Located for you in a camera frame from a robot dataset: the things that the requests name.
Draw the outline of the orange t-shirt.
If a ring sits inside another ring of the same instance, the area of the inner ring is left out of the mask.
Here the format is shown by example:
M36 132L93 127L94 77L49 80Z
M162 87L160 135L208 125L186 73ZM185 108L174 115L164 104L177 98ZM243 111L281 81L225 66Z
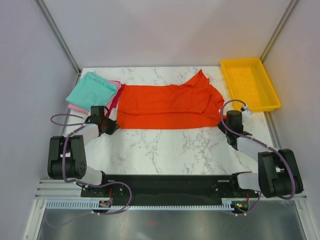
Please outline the orange t-shirt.
M216 127L224 103L200 70L181 85L126 85L119 98L117 124L127 130Z

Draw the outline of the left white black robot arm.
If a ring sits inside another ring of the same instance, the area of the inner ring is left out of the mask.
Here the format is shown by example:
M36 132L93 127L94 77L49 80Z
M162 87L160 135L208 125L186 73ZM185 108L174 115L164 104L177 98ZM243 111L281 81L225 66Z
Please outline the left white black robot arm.
M110 113L106 106L91 106L85 120L64 124L76 129L66 135L51 137L47 162L47 174L51 179L90 186L99 197L109 193L106 174L88 165L85 147L102 135L112 135L119 129L117 121L109 118Z

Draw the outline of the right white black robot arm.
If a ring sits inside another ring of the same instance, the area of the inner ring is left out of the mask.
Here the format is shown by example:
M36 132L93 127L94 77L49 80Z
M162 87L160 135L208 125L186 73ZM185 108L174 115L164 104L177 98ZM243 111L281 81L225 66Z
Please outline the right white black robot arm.
M261 192L266 198L289 198L304 190L303 181L290 149L270 149L244 131L242 113L229 110L218 124L227 143L257 162L257 173L238 172L231 175L229 191L235 197L247 190Z

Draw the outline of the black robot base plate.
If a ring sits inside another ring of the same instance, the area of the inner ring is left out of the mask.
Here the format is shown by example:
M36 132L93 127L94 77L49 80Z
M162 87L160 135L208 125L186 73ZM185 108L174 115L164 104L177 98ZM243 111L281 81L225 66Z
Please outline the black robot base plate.
M126 203L155 205L218 204L223 199L253 199L253 190L235 188L231 175L125 175L109 174L109 186L87 187L81 197L107 198Z

